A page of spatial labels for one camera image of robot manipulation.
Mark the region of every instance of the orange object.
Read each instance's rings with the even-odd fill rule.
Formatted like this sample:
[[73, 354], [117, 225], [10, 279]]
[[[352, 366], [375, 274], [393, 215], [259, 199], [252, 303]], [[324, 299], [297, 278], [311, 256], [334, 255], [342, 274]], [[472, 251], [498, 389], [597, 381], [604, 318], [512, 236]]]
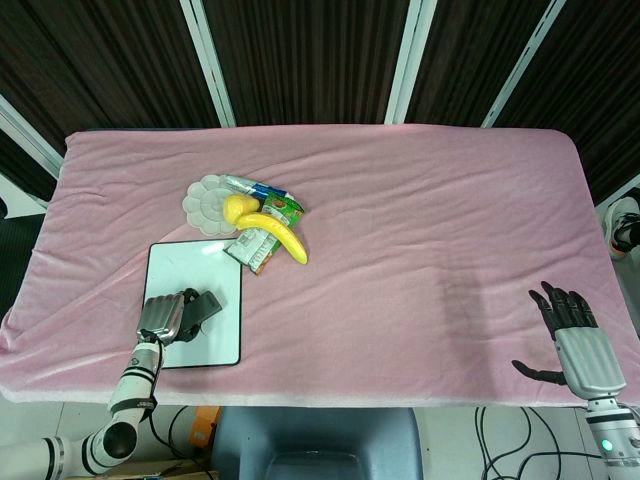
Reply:
[[189, 433], [189, 443], [206, 448], [215, 433], [215, 426], [222, 413], [222, 407], [196, 407], [196, 418]]

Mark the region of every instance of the yellow fruit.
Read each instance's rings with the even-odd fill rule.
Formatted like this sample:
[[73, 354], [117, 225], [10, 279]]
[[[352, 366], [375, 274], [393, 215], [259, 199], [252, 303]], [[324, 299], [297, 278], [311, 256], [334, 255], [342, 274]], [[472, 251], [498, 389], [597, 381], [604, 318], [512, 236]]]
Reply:
[[223, 215], [227, 223], [235, 225], [245, 213], [257, 212], [260, 202], [249, 195], [234, 193], [224, 199]]
[[307, 263], [307, 252], [304, 249], [304, 245], [298, 240], [295, 233], [287, 227], [284, 223], [271, 215], [264, 213], [248, 213], [242, 215], [236, 219], [235, 226], [238, 230], [244, 230], [245, 228], [262, 228], [267, 232], [273, 234], [280, 243], [284, 245], [284, 248], [291, 254], [291, 256], [298, 262], [305, 265]]

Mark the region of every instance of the shoe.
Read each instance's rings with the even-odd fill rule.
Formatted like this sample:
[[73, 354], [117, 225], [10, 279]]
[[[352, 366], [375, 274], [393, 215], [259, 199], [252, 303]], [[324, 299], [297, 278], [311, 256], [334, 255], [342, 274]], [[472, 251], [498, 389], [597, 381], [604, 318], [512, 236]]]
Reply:
[[640, 223], [640, 207], [633, 198], [624, 197], [609, 205], [602, 220], [602, 229], [613, 260], [624, 258], [634, 247], [632, 243], [621, 239], [620, 233], [635, 223]]

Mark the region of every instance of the dark curtain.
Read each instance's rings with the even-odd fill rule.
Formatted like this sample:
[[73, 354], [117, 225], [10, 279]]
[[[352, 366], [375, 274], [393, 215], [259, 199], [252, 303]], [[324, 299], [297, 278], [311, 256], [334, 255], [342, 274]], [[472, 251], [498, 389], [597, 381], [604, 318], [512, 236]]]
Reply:
[[0, 219], [0, 322], [16, 300], [44, 215]]
[[205, 0], [238, 125], [381, 123], [408, 0]]
[[3, 0], [0, 92], [64, 154], [90, 128], [215, 127], [178, 0]]
[[479, 127], [548, 4], [439, 1], [406, 122]]
[[640, 3], [567, 1], [496, 126], [567, 133], [596, 203], [640, 173]]
[[51, 200], [55, 179], [3, 131], [0, 131], [0, 172], [23, 191]]

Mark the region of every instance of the white plate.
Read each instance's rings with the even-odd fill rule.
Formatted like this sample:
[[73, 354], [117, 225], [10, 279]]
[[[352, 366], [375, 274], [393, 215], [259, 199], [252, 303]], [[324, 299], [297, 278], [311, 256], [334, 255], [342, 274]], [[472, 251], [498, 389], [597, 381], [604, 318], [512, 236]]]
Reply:
[[182, 201], [187, 223], [209, 237], [233, 233], [236, 227], [225, 222], [222, 213], [224, 199], [232, 193], [235, 192], [218, 175], [206, 175], [199, 182], [192, 183]]

